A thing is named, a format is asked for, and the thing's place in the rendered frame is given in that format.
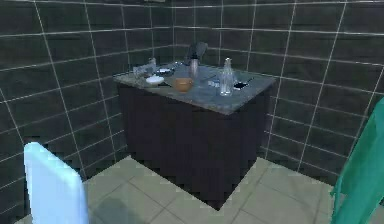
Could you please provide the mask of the clear glass bottle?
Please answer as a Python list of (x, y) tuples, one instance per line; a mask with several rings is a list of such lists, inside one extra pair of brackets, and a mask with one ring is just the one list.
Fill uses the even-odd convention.
[(222, 75), (219, 77), (221, 96), (230, 96), (233, 91), (234, 76), (231, 63), (231, 58), (225, 59)]

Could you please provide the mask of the clear glass cup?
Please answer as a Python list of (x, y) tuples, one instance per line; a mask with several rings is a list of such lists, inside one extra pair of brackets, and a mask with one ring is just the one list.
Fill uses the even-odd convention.
[(149, 67), (147, 65), (136, 66), (133, 68), (133, 74), (136, 78), (147, 78), (150, 75)]

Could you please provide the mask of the dark cabinet with stone top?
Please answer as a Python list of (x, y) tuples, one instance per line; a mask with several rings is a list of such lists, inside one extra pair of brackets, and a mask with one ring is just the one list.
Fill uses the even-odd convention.
[(185, 93), (175, 88), (189, 68), (154, 86), (131, 73), (116, 75), (122, 124), (133, 159), (219, 210), (259, 157), (275, 79), (236, 71), (245, 84), (230, 96), (211, 86), (222, 74), (201, 65)]

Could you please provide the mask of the dark grey spatula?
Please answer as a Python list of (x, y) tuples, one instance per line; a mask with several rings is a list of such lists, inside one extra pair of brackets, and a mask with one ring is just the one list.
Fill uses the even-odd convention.
[(185, 57), (185, 63), (189, 65), (192, 59), (201, 60), (207, 49), (208, 44), (205, 42), (192, 43), (188, 48), (188, 52)]

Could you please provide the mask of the brown round bread loaf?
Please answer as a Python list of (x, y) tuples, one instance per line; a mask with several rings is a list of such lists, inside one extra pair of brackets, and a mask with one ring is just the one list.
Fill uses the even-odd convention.
[(174, 81), (174, 88), (179, 92), (188, 92), (193, 86), (191, 78), (176, 78)]

